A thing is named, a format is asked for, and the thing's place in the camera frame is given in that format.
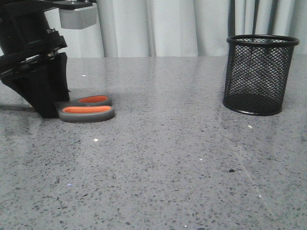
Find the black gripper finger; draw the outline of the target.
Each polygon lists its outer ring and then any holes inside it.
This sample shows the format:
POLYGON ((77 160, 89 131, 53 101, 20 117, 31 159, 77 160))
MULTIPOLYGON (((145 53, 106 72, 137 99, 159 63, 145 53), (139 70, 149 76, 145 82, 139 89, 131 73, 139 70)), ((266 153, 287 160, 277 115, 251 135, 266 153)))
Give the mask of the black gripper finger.
POLYGON ((11 88, 19 93, 42 118, 56 118, 58 73, 53 64, 13 72, 11 88))
POLYGON ((66 53, 59 53, 52 60, 51 90, 56 102, 70 100, 66 78, 67 59, 66 53))

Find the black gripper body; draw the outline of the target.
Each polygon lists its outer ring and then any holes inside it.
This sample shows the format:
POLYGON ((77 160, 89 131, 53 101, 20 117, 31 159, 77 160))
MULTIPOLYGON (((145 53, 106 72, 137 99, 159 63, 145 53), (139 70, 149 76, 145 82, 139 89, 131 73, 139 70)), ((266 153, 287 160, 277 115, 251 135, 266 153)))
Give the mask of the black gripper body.
POLYGON ((13 72, 52 64, 67 47, 63 36, 49 26, 45 12, 92 6, 91 0, 2 0, 0 2, 0 80, 13 72))

